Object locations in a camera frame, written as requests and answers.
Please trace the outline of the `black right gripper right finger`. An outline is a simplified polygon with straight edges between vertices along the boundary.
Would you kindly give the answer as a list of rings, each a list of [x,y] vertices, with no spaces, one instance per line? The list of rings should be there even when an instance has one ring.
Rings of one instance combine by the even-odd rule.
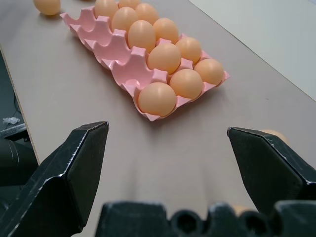
[[[316,170],[276,135],[229,127],[243,184],[257,210],[270,214],[281,200],[315,200]]]

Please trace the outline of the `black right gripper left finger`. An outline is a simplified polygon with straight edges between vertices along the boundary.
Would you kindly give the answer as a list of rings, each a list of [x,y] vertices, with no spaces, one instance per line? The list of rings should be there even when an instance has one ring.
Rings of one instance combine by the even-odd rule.
[[[86,226],[97,193],[109,123],[74,129],[35,170],[0,219],[2,237],[71,237]]]

